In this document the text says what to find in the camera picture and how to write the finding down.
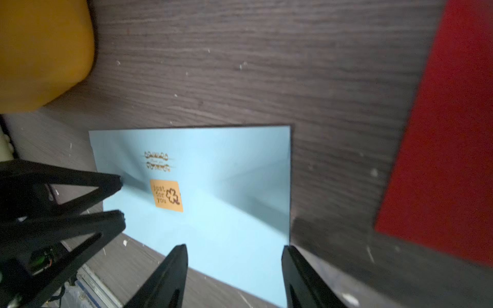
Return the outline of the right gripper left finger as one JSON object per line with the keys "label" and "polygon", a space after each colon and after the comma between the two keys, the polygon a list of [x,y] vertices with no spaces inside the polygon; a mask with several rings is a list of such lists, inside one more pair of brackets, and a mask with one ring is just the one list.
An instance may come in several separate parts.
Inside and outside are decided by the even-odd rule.
{"label": "right gripper left finger", "polygon": [[187,270],[187,246],[177,245],[126,303],[125,308],[182,307]]}

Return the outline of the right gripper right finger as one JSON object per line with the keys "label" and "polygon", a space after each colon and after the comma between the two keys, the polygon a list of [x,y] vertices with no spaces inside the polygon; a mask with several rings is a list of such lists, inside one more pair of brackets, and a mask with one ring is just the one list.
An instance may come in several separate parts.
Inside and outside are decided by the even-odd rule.
{"label": "right gripper right finger", "polygon": [[347,307],[295,246],[284,247],[281,263],[287,307]]}

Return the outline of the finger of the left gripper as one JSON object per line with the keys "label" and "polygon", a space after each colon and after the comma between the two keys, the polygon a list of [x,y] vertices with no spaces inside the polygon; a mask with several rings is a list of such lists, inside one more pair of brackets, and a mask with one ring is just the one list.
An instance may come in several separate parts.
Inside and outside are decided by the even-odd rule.
{"label": "finger of the left gripper", "polygon": [[[124,229],[118,210],[1,223],[1,307],[40,307]],[[37,275],[19,263],[23,255],[79,236],[87,239]]]}
{"label": "finger of the left gripper", "polygon": [[[53,196],[53,186],[92,187],[93,190],[59,204]],[[1,163],[1,219],[81,214],[122,187],[119,175],[20,159],[5,161]]]}

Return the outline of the light blue envelope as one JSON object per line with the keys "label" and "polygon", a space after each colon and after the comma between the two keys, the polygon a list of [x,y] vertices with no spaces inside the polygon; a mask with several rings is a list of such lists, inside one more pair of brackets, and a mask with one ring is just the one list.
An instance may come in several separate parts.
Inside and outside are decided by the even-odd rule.
{"label": "light blue envelope", "polygon": [[103,203],[125,235],[286,307],[281,254],[290,241],[288,126],[93,130],[97,170],[121,177]]}

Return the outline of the yellow plastic storage box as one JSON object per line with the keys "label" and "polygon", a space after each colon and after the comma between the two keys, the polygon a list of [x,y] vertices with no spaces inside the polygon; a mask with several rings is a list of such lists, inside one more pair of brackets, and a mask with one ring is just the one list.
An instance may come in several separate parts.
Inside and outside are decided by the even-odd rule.
{"label": "yellow plastic storage box", "polygon": [[1,113],[31,112],[90,73],[87,1],[1,1]]}

